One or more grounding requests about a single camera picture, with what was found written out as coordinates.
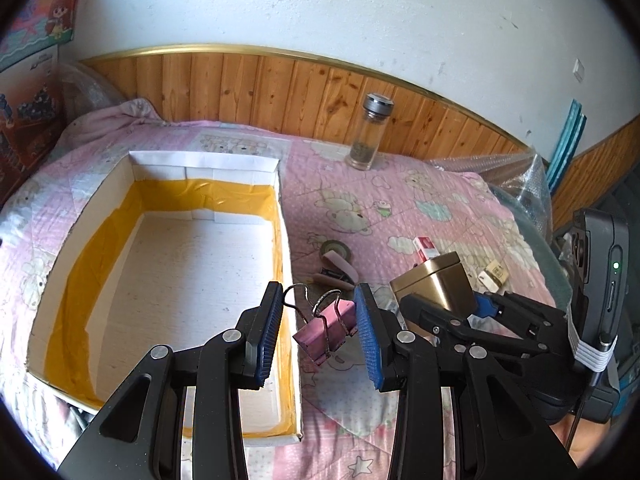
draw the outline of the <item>screw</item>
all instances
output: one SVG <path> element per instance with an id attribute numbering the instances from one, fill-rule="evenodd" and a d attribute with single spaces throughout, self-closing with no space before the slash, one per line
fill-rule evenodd
<path id="1" fill-rule="evenodd" d="M 486 350 L 481 346 L 472 346 L 469 350 L 469 355 L 474 359 L 484 359 L 486 357 Z"/>
<path id="2" fill-rule="evenodd" d="M 413 343 L 415 341 L 415 334 L 408 330 L 401 330 L 396 334 L 398 341 L 401 343 Z"/>
<path id="3" fill-rule="evenodd" d="M 224 339 L 227 343 L 232 343 L 233 341 L 238 341 L 242 337 L 242 332 L 232 328 L 231 330 L 227 330 L 222 335 L 222 339 Z"/>
<path id="4" fill-rule="evenodd" d="M 163 357 L 166 357 L 168 353 L 169 353 L 169 349 L 166 346 L 164 345 L 154 346 L 151 349 L 151 358 L 162 359 Z"/>

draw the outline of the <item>open box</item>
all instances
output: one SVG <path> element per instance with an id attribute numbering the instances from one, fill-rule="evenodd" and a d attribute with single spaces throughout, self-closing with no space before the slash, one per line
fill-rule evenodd
<path id="1" fill-rule="evenodd" d="M 95 412 L 156 344 L 207 342 L 291 284 L 278 161 L 201 152 L 130 152 L 81 212 L 49 274 L 28 371 Z M 239 393 L 242 433 L 259 446 L 302 437 L 293 309 L 285 309 L 263 389 Z M 190 436 L 194 389 L 184 434 Z"/>

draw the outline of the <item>bed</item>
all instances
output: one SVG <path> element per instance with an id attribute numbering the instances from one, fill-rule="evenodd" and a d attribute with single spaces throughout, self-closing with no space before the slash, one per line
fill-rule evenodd
<path id="1" fill-rule="evenodd" d="M 476 290 L 483 290 L 478 272 L 497 259 L 511 275 L 507 290 L 554 304 L 514 215 L 476 174 L 447 173 L 415 158 L 387 154 L 362 173 L 344 164 L 344 145 L 237 124 L 170 123 L 144 99 L 92 112 L 66 129 L 55 160 L 22 186 L 0 214 L 0 269 L 11 283 L 2 292 L 0 310 L 0 388 L 53 465 L 64 458 L 81 427 L 66 403 L 24 372 L 26 336 L 40 293 L 62 244 L 60 233 L 101 179 L 129 150 L 158 149 L 279 158 L 295 280 L 317 272 L 320 245 L 337 239 L 351 248 L 353 265 L 372 285 L 379 306 L 396 310 L 388 282 L 418 261 L 412 238 L 429 235 L 441 253 L 458 252 Z M 321 368 L 305 358 L 300 366 L 304 439 L 292 446 L 246 448 L 250 478 L 386 478 L 397 396 L 373 389 L 357 338 Z M 446 391 L 443 400 L 445 477 L 454 478 Z M 189 475 L 188 440 L 182 458 Z"/>

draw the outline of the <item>white wall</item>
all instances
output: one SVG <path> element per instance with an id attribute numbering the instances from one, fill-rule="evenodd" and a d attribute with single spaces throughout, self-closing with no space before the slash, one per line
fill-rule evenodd
<path id="1" fill-rule="evenodd" d="M 77 24 L 66 53 L 79 59 L 240 43 L 357 63 L 469 108 L 546 158 L 572 98 L 588 117 L 580 152 L 640 112 L 640 61 L 601 0 L 81 0 Z"/>

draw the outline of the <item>red and white box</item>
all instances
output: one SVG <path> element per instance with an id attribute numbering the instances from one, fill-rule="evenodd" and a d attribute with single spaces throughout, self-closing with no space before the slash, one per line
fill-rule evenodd
<path id="1" fill-rule="evenodd" d="M 436 246 L 428 236 L 415 237 L 414 246 L 423 263 L 435 258 L 436 256 L 440 256 L 440 252 L 436 249 Z"/>

